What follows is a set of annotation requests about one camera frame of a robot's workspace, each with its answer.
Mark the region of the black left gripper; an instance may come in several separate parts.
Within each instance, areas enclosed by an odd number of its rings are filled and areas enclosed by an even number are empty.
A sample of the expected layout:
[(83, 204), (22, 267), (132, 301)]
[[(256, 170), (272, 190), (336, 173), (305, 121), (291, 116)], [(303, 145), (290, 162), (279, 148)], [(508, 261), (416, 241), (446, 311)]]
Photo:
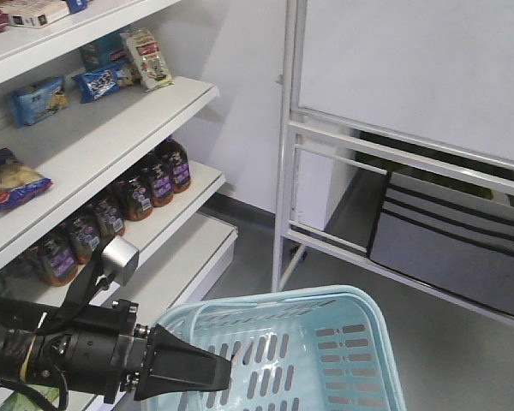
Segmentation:
[(161, 325), (150, 334), (137, 322), (138, 309), (127, 300), (111, 307), (90, 305), (62, 330), (39, 337), (33, 381), (57, 387), (64, 377), (68, 390), (102, 396), (105, 403), (113, 403), (136, 373), (136, 401), (230, 387), (229, 360), (184, 342)]

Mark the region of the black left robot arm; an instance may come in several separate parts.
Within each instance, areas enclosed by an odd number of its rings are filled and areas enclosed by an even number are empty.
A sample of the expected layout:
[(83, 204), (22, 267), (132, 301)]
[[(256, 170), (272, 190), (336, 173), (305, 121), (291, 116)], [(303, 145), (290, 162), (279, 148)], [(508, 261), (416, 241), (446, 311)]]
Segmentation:
[(137, 322), (138, 306), (57, 307), (0, 297), (0, 385), (37, 404), (36, 385), (102, 396), (133, 390), (137, 401), (165, 393), (225, 390), (229, 360), (196, 348), (161, 325)]

